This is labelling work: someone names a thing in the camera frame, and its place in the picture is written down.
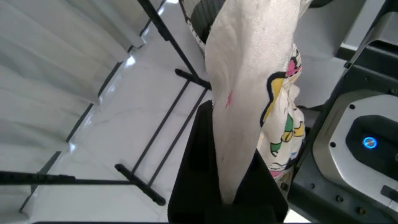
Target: marble floor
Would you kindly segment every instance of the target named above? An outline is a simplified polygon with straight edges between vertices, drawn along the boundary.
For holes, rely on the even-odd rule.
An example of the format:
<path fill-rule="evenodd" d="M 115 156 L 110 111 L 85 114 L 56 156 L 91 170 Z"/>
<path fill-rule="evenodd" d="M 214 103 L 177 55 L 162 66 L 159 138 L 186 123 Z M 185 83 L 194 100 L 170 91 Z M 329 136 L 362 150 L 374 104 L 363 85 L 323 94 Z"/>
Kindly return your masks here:
<path fill-rule="evenodd" d="M 185 25 L 180 6 L 167 1 L 159 11 L 199 76 L 205 78 L 204 59 Z M 74 175 L 86 179 L 125 180 L 114 168 L 122 163 L 132 168 L 158 127 L 185 80 L 175 68 L 186 66 L 156 31 L 153 24 L 144 32 L 146 45 L 125 61 L 70 141 L 70 148 L 51 168 L 51 174 Z M 303 56 L 305 65 L 299 104 L 322 104 L 333 89 L 344 61 L 330 56 L 314 60 Z M 318 82 L 313 94 L 305 84 Z M 136 175 L 148 182 L 180 127 L 188 117 L 203 88 L 189 84 L 169 120 L 159 133 Z M 211 92 L 203 101 L 211 99 Z M 192 119 L 154 181 L 153 188 L 166 200 L 172 192 L 183 151 L 192 127 Z M 49 186 L 39 187 L 23 212 L 30 222 L 37 221 L 115 221 L 166 222 L 167 206 L 160 207 L 135 186 Z M 287 221 L 305 222 L 289 213 Z"/>

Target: black metal rack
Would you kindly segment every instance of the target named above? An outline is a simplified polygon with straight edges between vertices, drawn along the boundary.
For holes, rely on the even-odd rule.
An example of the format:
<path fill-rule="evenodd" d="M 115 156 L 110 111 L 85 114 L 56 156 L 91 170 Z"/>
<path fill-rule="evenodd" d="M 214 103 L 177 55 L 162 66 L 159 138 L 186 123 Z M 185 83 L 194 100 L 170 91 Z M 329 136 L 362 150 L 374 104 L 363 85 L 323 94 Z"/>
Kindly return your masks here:
<path fill-rule="evenodd" d="M 160 16 L 158 15 L 157 11 L 153 7 L 153 5 L 150 3 L 150 1 L 149 0 L 138 0 L 138 2 L 142 6 L 142 8 L 145 10 L 145 12 L 147 13 L 150 20 L 154 23 L 158 32 L 164 38 L 164 40 L 169 41 L 173 45 L 174 49 L 177 51 L 177 53 L 179 54 L 181 59 L 184 61 L 185 65 L 188 67 L 188 69 L 191 73 L 184 72 L 181 69 L 175 69 L 175 73 L 178 76 L 185 78 L 187 81 L 185 82 L 184 86 L 178 93 L 176 99 L 174 100 L 171 107 L 167 111 L 162 122 L 160 122 L 158 128 L 156 129 L 155 133 L 151 137 L 150 141 L 148 142 L 147 146 L 145 147 L 144 151 L 142 152 L 141 156 L 139 157 L 134 168 L 132 170 L 129 170 L 122 164 L 116 164 L 114 166 L 116 168 L 116 170 L 118 170 L 120 173 L 122 173 L 123 176 L 125 176 L 127 178 L 127 180 L 77 179 L 76 177 L 70 176 L 70 175 L 49 175 L 49 174 L 33 174 L 33 173 L 24 173 L 24 172 L 0 171 L 0 185 L 136 185 L 138 188 L 140 188 L 142 190 L 142 192 L 144 192 L 148 197 L 150 197 L 156 204 L 158 204 L 160 206 L 163 206 L 166 204 L 166 200 L 162 196 L 160 196 L 157 192 L 155 192 L 151 188 L 151 186 L 154 183 L 155 178 L 159 174 L 159 172 L 162 169 L 167 158 L 169 157 L 170 153 L 172 152 L 177 141 L 179 140 L 184 129 L 187 127 L 188 122 L 191 120 L 193 114 L 196 112 L 197 108 L 199 107 L 199 104 L 202 101 L 203 97 L 205 96 L 206 92 L 208 90 L 211 90 L 211 86 L 210 86 L 209 82 L 206 82 L 206 81 L 202 80 L 201 78 L 199 78 L 195 69 L 192 67 L 191 63 L 188 61 L 188 58 L 185 56 L 185 54 L 182 52 L 180 46 L 175 41 L 173 35 L 170 33 L 167 26 L 164 24 L 163 20 L 160 18 Z M 118 63 L 116 65 L 115 69 L 117 69 L 120 66 L 120 64 L 121 63 Z M 144 159 L 144 157 L 147 154 L 148 150 L 150 149 L 152 143 L 155 141 L 160 130 L 163 128 L 163 125 L 169 118 L 171 112 L 175 108 L 175 105 L 181 99 L 181 96 L 184 94 L 185 90 L 187 89 L 187 86 L 191 82 L 196 83 L 197 85 L 200 85 L 205 89 L 202 91 L 199 99 L 195 103 L 195 106 L 192 108 L 190 114 L 188 115 L 187 119 L 185 120 L 182 127 L 180 128 L 180 131 L 176 135 L 172 144 L 167 149 L 167 152 L 166 152 L 165 156 L 163 157 L 162 161 L 160 162 L 160 164 L 158 165 L 158 167 L 156 168 L 155 173 L 152 175 L 150 181 L 146 184 L 140 178 L 138 178 L 136 175 L 134 175 L 134 173 L 136 172 L 139 164 Z M 74 127 L 71 135 L 68 137 L 68 140 L 70 139 L 72 134 L 75 132 L 77 126 L 78 125 L 76 125 Z"/>

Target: cartoon print fabric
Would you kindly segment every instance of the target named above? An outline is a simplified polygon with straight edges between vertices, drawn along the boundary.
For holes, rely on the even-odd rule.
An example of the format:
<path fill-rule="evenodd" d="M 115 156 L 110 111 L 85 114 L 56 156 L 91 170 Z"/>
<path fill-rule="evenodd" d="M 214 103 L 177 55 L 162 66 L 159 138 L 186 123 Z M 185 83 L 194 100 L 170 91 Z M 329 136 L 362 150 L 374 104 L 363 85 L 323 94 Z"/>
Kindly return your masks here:
<path fill-rule="evenodd" d="M 301 73 L 293 43 L 311 0 L 227 0 L 207 39 L 221 197 L 232 203 L 256 149 L 275 181 L 289 180 L 303 135 L 294 105 Z"/>

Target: blue light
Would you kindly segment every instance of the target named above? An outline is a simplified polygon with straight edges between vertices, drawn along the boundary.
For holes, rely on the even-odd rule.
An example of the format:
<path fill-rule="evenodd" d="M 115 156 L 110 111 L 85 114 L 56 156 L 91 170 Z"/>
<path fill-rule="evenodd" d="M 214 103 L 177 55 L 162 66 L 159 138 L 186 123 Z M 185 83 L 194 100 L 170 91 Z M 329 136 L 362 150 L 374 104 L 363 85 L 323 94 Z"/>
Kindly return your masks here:
<path fill-rule="evenodd" d="M 377 146 L 377 140 L 372 137 L 366 137 L 363 139 L 362 144 L 367 149 L 374 149 Z"/>

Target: white curtain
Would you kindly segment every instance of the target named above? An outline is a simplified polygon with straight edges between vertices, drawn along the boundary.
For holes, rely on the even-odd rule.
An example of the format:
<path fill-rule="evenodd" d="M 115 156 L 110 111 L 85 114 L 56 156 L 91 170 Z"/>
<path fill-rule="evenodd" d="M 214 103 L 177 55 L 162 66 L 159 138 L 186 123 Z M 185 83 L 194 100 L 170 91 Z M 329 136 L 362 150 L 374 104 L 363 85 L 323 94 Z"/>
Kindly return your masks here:
<path fill-rule="evenodd" d="M 37 172 L 68 149 L 114 66 L 144 44 L 143 14 L 136 0 L 0 0 L 0 170 Z"/>

